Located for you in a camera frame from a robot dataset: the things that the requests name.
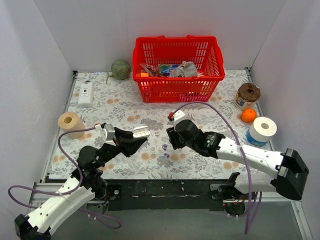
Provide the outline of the white earbud charging case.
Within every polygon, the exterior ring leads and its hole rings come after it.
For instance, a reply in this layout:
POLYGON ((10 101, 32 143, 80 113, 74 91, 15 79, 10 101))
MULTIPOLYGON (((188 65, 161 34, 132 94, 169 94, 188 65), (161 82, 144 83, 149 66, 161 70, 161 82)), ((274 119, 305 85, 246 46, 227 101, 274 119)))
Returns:
POLYGON ((135 127, 132 130, 132 137, 134 139, 138 139, 138 138, 148 138, 150 136, 151 132, 149 130, 148 126, 138 126, 135 127))

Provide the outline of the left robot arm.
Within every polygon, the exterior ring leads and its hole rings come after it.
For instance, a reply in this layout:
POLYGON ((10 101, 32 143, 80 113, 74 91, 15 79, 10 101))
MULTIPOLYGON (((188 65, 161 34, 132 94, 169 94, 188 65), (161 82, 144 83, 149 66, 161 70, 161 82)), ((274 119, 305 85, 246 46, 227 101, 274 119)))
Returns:
POLYGON ((21 240, 49 240, 57 228, 84 204, 104 200, 109 191, 100 168, 118 154, 131 157, 150 136, 147 126, 126 131, 103 123, 95 124, 93 129, 100 132, 103 145, 100 148, 82 147, 77 160, 72 162, 76 169, 65 183, 57 191, 48 192, 49 198, 42 205, 15 218, 15 232, 21 240))

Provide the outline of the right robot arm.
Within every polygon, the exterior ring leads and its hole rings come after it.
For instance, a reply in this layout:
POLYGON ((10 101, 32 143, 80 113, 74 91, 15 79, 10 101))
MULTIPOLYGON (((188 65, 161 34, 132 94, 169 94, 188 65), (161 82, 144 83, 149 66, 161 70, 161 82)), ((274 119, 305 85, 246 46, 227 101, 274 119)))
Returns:
POLYGON ((281 196, 300 201, 303 196, 309 169, 300 154, 291 148, 285 152, 263 150, 250 145, 239 146, 223 134, 203 132, 188 119, 166 130, 174 149, 188 147, 203 157, 228 160, 261 171, 252 173, 248 182, 240 176, 232 177, 226 186, 227 195, 237 199, 247 190, 253 192, 277 192, 281 196))

